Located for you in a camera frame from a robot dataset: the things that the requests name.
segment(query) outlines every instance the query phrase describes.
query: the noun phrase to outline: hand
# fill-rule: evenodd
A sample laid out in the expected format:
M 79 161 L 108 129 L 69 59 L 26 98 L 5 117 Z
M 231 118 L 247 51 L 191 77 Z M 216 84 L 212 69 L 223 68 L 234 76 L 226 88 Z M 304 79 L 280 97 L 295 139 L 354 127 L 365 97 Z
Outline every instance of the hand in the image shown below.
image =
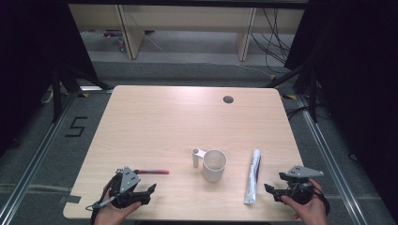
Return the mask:
M 310 179 L 310 182 L 315 187 L 315 191 L 322 191 L 321 186 L 313 179 Z M 296 213 L 293 215 L 293 219 L 301 218 L 301 221 L 303 221 L 306 225 L 328 224 L 325 205 L 318 196 L 313 194 L 311 200 L 303 205 L 295 202 L 293 199 L 285 195 L 281 196 L 281 200 L 296 211 Z
M 106 192 L 104 200 L 109 199 L 109 190 Z M 126 208 L 116 208 L 111 203 L 99 210 L 96 216 L 95 225 L 119 225 L 132 212 L 141 206 L 141 202 L 135 202 Z

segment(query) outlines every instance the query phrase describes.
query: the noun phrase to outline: person's right hand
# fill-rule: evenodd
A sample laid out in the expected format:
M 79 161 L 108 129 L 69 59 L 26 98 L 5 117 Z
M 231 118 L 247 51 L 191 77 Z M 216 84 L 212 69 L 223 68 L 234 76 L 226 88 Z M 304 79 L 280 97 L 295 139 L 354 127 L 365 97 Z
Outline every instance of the person's right hand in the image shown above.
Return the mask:
M 310 182 L 315 187 L 316 192 L 322 191 L 321 186 L 313 179 L 310 179 Z M 325 205 L 318 196 L 313 194 L 311 200 L 306 204 L 299 204 L 285 195 L 281 196 L 281 200 L 296 211 L 293 219 L 301 218 L 301 221 L 306 225 L 328 224 Z

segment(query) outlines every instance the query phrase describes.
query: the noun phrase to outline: white cup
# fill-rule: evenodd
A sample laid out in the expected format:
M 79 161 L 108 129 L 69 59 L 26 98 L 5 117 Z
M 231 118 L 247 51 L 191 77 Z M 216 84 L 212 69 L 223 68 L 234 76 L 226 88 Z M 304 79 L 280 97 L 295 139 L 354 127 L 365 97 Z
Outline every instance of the white cup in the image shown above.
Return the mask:
M 203 159 L 202 175 L 209 182 L 217 182 L 222 178 L 226 165 L 226 156 L 220 150 L 203 151 L 197 148 L 192 150 L 193 167 L 197 168 L 199 158 Z

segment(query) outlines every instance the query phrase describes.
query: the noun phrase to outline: wooden tabletop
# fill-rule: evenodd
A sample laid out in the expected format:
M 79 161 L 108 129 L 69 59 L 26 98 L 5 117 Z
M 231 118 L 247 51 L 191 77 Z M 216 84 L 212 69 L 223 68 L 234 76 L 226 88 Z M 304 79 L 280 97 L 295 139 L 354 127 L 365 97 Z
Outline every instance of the wooden tabletop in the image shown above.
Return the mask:
M 225 103 L 231 97 L 232 103 Z M 222 180 L 209 183 L 193 168 L 193 148 L 227 156 Z M 254 149 L 261 150 L 257 200 L 243 204 Z M 108 102 L 67 203 L 67 218 L 90 218 L 116 169 L 140 174 L 136 191 L 157 184 L 137 220 L 287 221 L 293 210 L 274 202 L 264 184 L 286 188 L 278 173 L 302 165 L 279 93 L 268 88 L 118 86 Z

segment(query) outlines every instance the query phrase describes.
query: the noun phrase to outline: cup handle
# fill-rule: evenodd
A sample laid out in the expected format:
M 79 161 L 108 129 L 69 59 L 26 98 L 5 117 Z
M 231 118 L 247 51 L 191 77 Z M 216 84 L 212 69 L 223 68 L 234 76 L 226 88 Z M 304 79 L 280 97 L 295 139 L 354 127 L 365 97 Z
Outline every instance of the cup handle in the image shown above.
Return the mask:
M 203 158 L 205 156 L 205 151 L 200 150 L 198 148 L 194 148 L 192 150 L 192 158 L 193 158 L 193 167 L 197 168 L 199 164 L 199 158 Z

